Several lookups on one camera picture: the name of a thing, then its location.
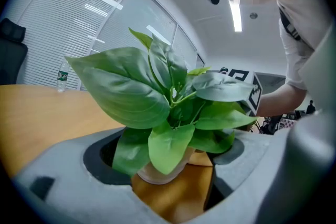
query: wooden table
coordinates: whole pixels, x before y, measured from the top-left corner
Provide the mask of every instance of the wooden table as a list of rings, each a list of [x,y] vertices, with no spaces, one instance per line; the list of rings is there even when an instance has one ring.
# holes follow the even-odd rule
[[[88,92],[58,93],[44,86],[0,86],[0,156],[9,176],[61,141],[122,127]],[[191,163],[211,165],[204,154]],[[134,192],[161,217],[181,223],[203,213],[213,168],[187,164],[172,182],[157,186],[132,178]]]

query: potted plant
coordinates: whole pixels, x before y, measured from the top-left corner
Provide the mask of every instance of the potted plant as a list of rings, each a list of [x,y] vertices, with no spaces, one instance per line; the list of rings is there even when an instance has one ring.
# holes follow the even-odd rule
[[[131,33],[147,48],[116,48],[68,62],[100,107],[127,126],[112,167],[153,184],[165,184],[195,149],[222,153],[234,129],[253,122],[237,101],[253,86],[209,67],[187,73],[184,60],[157,37]]]

